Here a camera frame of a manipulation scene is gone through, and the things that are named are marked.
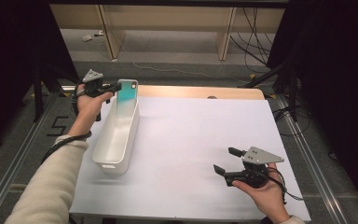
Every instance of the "wrist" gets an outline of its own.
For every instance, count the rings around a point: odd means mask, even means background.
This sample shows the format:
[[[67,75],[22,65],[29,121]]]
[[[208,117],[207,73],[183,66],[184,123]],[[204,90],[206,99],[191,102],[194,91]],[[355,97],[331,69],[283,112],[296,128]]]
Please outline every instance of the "wrist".
[[[78,114],[68,134],[71,136],[87,134],[90,131],[94,121],[95,121],[95,117],[91,118],[90,116],[85,116],[80,113]]]
[[[276,216],[270,216],[269,219],[271,219],[272,223],[279,224],[289,220],[290,216],[286,211],[284,211],[284,212],[277,213]]]

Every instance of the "aluminum rail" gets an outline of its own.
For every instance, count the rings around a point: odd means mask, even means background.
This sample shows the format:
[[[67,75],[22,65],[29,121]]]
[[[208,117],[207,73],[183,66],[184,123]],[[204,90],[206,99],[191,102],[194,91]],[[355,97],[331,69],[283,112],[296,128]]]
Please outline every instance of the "aluminum rail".
[[[0,182],[0,206],[3,200],[6,198],[11,184],[17,177],[17,174],[19,173],[22,165],[24,164],[24,161],[27,158],[27,155],[31,149],[31,146],[34,143],[35,138],[37,137],[41,127],[45,123],[47,113],[52,108],[52,105],[58,97],[59,94],[57,92],[52,92],[48,96],[48,99],[45,103],[46,108],[44,112],[40,116],[38,122],[34,122],[33,126],[31,127],[31,130],[28,132],[27,136],[25,137],[25,140],[22,142],[22,145],[16,156],[14,157],[12,163],[7,168],[7,171]]]
[[[279,94],[278,101],[281,108],[286,108],[288,106],[284,97]],[[300,152],[310,169],[310,174],[312,175],[313,181],[315,182],[316,187],[318,188],[322,199],[326,205],[326,208],[334,221],[334,223],[349,223],[347,218],[342,212],[341,205],[339,204],[337,198],[334,195],[334,192],[331,190],[329,184],[324,177],[324,174],[319,166],[318,162],[315,160],[310,146],[307,144],[304,135],[301,132],[300,127],[296,122],[293,121],[289,112],[285,112],[285,120],[289,125],[290,131],[296,139],[297,145],[300,149]]]

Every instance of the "cabinet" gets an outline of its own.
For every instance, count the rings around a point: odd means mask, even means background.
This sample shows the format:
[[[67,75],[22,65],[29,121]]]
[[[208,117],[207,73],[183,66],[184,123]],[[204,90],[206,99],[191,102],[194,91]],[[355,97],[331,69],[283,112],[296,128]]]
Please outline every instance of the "cabinet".
[[[111,59],[118,58],[126,30],[214,32],[219,60],[225,60],[231,32],[252,32],[253,8],[116,5],[50,5],[62,29],[103,30]],[[275,34],[284,9],[259,8],[257,32]]]

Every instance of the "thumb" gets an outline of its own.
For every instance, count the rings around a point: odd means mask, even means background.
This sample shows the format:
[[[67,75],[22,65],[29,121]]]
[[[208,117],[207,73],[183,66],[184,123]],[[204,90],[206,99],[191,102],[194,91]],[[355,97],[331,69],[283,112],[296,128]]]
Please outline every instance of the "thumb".
[[[239,181],[239,180],[234,180],[234,181],[232,182],[232,185],[233,185],[234,187],[236,187],[237,189],[242,190],[242,191],[245,192],[245,193],[249,193],[249,191],[253,189],[253,188],[250,187],[248,184],[243,183],[242,181]]]

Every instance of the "cable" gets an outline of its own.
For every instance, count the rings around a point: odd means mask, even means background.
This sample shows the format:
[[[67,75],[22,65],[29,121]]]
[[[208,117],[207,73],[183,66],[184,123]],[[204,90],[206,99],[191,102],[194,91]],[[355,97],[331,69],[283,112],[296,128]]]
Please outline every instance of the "cable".
[[[72,136],[72,137],[68,137],[65,138],[63,140],[61,140],[60,142],[54,144],[49,150],[48,152],[45,154],[45,156],[42,159],[42,162],[40,164],[42,164],[45,160],[48,159],[49,156],[51,156],[54,152],[56,152],[60,147],[62,147],[63,145],[66,145],[70,142],[73,142],[75,140],[82,140],[82,139],[86,139],[91,137],[92,133],[88,132],[86,134],[82,134],[82,135],[78,135],[78,136]]]
[[[234,38],[233,38],[232,36],[231,36],[230,38],[231,38],[231,40],[234,42],[234,44],[236,44],[236,45],[238,46],[239,49],[245,51],[245,53],[250,54],[252,57],[254,57],[256,60],[258,60],[258,61],[261,62],[262,64],[266,64],[266,62],[264,62],[264,61],[262,61],[261,59],[257,58],[257,57],[256,57],[253,53],[251,53],[249,50],[244,49],[240,44],[238,44],[238,43],[234,40]]]
[[[269,43],[272,45],[272,41],[269,39],[269,36],[267,34],[264,34],[267,38],[267,40],[269,41]]]
[[[259,48],[260,48],[260,47],[258,47],[258,46],[255,46],[255,45],[253,45],[253,44],[247,42],[246,40],[244,40],[244,39],[242,38],[242,36],[241,36],[240,33],[237,33],[237,35],[238,35],[238,37],[240,38],[240,40],[243,41],[243,43],[249,45],[250,47],[253,47],[253,48],[256,48],[256,49],[259,49]]]
[[[72,94],[72,98],[71,98],[71,103],[72,103],[72,108],[75,112],[75,115],[77,116],[78,113],[79,113],[79,110],[77,109],[77,89],[79,87],[80,84],[82,84],[83,81],[79,81],[76,85],[75,85],[75,90],[74,90],[74,93]]]
[[[76,221],[74,220],[74,218],[71,215],[69,215],[69,223],[70,224],[77,224]]]
[[[268,58],[269,56],[268,56],[267,53],[264,51],[264,48],[263,48],[263,46],[261,45],[260,40],[259,40],[259,38],[258,38],[258,36],[257,36],[257,27],[256,27],[256,23],[255,23],[255,22],[256,22],[256,19],[257,19],[257,8],[254,7],[254,22],[253,22],[253,25],[251,24],[251,22],[250,22],[250,20],[249,20],[249,17],[248,17],[248,15],[247,15],[247,13],[246,13],[244,7],[242,8],[242,11],[243,11],[243,14],[244,14],[246,20],[248,21],[248,24],[249,24],[249,26],[251,27],[251,30],[252,30],[251,36],[249,37],[249,43],[250,43],[250,41],[251,41],[251,39],[252,39],[252,35],[255,35],[255,39],[256,39],[256,42],[257,42],[258,50],[259,50],[259,52],[260,52],[260,56],[262,57],[264,63],[266,63],[266,61],[264,60],[264,57],[263,57],[263,53],[261,52],[261,49],[263,50],[263,52],[264,52],[264,54],[266,55],[267,58]]]
[[[260,172],[257,172],[257,171],[253,171],[253,170],[252,170],[251,172],[253,172],[253,173],[257,174],[257,175],[264,176],[266,179],[268,179],[268,180],[274,182],[275,184],[277,184],[277,185],[281,188],[281,190],[282,190],[283,204],[286,204],[286,201],[285,201],[285,199],[284,199],[284,194],[287,194],[287,195],[289,195],[290,197],[292,197],[293,199],[298,200],[298,201],[303,201],[303,200],[304,200],[303,198],[300,198],[300,197],[298,197],[298,196],[296,196],[296,195],[293,195],[293,194],[291,194],[291,193],[289,193],[289,192],[287,191],[286,182],[284,181],[284,177],[283,177],[283,175],[282,175],[281,172],[279,172],[277,169],[272,168],[272,167],[267,167],[267,168],[270,169],[270,170],[272,170],[272,172],[278,173],[278,175],[280,176],[280,178],[281,178],[281,180],[282,180],[282,183],[281,183],[280,181],[276,180],[275,178],[272,178],[272,177],[269,176],[269,175],[265,175],[265,174],[263,174],[263,173],[260,173]]]
[[[306,107],[304,107],[303,105],[296,105],[296,108],[304,108],[306,109]],[[286,115],[289,114],[289,106],[283,108],[283,109],[277,109],[277,110],[274,110],[272,111],[272,114],[275,114],[275,113],[278,113],[277,116],[274,117],[275,119],[275,122],[284,118]],[[307,126],[301,130],[300,132],[298,133],[280,133],[281,136],[296,136],[296,135],[299,135],[301,133],[304,133],[309,127],[310,127],[310,120],[312,119],[312,116],[304,116],[304,115],[301,115],[298,113],[298,111],[296,111],[296,114],[299,115],[300,117],[303,117],[305,119],[308,119],[308,123],[307,123]]]
[[[235,77],[212,77],[212,76],[209,76],[209,75],[207,75],[205,73],[199,73],[199,72],[187,72],[187,71],[182,71],[182,70],[178,70],[178,69],[157,69],[157,68],[154,68],[154,67],[143,67],[143,66],[140,66],[140,65],[138,65],[136,63],[132,63],[132,64],[137,68],[151,69],[151,70],[158,71],[158,72],[178,72],[178,73],[184,73],[184,74],[202,75],[202,76],[209,77],[209,78],[214,78],[214,79],[229,78],[229,79],[233,79],[233,80],[236,80],[236,81],[239,81],[239,82],[249,83],[248,81],[240,80],[240,79],[237,79]]]

